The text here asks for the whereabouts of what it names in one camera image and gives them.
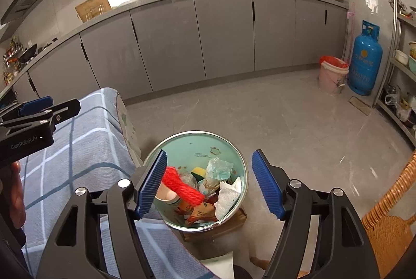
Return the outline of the person's left hand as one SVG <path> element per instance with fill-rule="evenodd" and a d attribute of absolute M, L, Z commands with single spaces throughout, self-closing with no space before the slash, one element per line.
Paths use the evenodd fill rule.
<path fill-rule="evenodd" d="M 3 194 L 8 205 L 9 216 L 15 229 L 22 228 L 26 220 L 20 172 L 20 162 L 10 164 L 1 172 Z"/>

